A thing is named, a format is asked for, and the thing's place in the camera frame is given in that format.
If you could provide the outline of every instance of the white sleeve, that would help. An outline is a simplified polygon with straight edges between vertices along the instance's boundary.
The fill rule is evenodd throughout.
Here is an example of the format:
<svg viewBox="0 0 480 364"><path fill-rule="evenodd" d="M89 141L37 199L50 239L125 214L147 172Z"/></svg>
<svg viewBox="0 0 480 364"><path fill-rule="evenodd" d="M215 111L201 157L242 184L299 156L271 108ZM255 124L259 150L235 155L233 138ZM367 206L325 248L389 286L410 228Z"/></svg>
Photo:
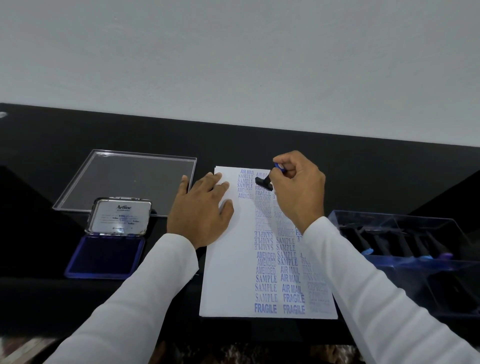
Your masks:
<svg viewBox="0 0 480 364"><path fill-rule="evenodd" d="M480 353L366 260L326 218L303 235L367 364L480 363Z"/></svg>
<svg viewBox="0 0 480 364"><path fill-rule="evenodd" d="M197 270L193 245L183 236L165 234L45 363L148 363L171 300Z"/></svg>

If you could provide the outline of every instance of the black table surface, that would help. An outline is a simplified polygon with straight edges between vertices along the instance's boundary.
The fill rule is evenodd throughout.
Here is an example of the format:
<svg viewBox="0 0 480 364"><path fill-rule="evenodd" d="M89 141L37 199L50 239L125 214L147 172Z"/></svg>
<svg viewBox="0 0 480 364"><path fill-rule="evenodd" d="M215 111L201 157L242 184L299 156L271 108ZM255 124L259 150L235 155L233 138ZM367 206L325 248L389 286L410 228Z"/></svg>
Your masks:
<svg viewBox="0 0 480 364"><path fill-rule="evenodd" d="M325 212L407 214L475 173L480 148L0 104L0 335L71 334L121 284L75 280L63 271L85 214L51 209L92 149L197 157L195 179L215 166L270 169L303 152L326 174ZM152 218L144 255L166 231ZM338 320L206 319L198 316L200 271L173 300L160 336L182 341L351 344ZM447 319L478 343L478 320Z"/></svg>

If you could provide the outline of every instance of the blue stamp handle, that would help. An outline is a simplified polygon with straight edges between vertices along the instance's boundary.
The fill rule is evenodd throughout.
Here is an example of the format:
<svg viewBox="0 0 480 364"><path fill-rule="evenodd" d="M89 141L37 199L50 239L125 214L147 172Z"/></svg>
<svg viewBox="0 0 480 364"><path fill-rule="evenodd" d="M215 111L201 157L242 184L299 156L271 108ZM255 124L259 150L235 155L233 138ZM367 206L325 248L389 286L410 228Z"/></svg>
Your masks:
<svg viewBox="0 0 480 364"><path fill-rule="evenodd" d="M286 172L287 170L285 168L283 168L283 165L280 164L280 163L275 163L273 162L273 164L275 164L275 167L277 167L279 170L281 170L282 172Z"/></svg>

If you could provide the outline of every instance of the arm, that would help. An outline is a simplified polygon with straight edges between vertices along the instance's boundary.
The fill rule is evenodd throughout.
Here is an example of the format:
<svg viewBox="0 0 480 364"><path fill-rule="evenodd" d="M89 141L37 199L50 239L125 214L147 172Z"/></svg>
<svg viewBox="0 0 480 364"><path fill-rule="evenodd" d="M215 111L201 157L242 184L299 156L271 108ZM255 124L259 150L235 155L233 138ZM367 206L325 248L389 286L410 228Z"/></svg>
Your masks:
<svg viewBox="0 0 480 364"><path fill-rule="evenodd" d="M197 270L190 241L165 234L46 363L147 363L171 300Z"/></svg>
<svg viewBox="0 0 480 364"><path fill-rule="evenodd" d="M231 200L218 209L228 189L228 182L216 185L221 177L221 173L209 172L188 193L188 179L182 177L167 234L47 364L148 362L170 302L198 270L195 250L218 239L233 215Z"/></svg>
<svg viewBox="0 0 480 364"><path fill-rule="evenodd" d="M326 218L302 242L319 268L360 352L372 363L478 363L480 354L397 288Z"/></svg>
<svg viewBox="0 0 480 364"><path fill-rule="evenodd" d="M417 306L324 217L325 175L300 152L274 158L278 205L303 234L368 364L479 363L466 341Z"/></svg>

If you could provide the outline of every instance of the white paper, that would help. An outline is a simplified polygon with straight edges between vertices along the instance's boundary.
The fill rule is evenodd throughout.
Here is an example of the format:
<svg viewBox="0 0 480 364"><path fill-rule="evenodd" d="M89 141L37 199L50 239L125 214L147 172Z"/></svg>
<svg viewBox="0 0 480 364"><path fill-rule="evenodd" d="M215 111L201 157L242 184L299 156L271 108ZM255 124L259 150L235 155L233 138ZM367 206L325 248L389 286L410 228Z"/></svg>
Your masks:
<svg viewBox="0 0 480 364"><path fill-rule="evenodd" d="M337 319L332 293L275 192L255 184L269 170L216 167L235 208L207 247L200 316Z"/></svg>

